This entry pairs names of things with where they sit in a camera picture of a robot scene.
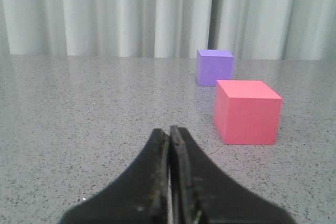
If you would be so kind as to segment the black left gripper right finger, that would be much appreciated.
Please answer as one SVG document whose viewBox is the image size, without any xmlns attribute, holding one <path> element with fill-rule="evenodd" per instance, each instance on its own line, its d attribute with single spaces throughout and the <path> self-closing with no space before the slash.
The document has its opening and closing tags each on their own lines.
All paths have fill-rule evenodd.
<svg viewBox="0 0 336 224">
<path fill-rule="evenodd" d="M 186 128 L 172 126 L 170 138 L 174 223 L 294 223 L 222 172 Z"/>
</svg>

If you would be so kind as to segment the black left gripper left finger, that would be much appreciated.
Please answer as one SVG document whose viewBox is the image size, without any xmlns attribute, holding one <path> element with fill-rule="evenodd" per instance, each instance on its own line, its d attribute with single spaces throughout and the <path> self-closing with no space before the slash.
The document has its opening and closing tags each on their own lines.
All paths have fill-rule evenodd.
<svg viewBox="0 0 336 224">
<path fill-rule="evenodd" d="M 154 129 L 132 164 L 60 223 L 167 223 L 169 137 Z"/>
</svg>

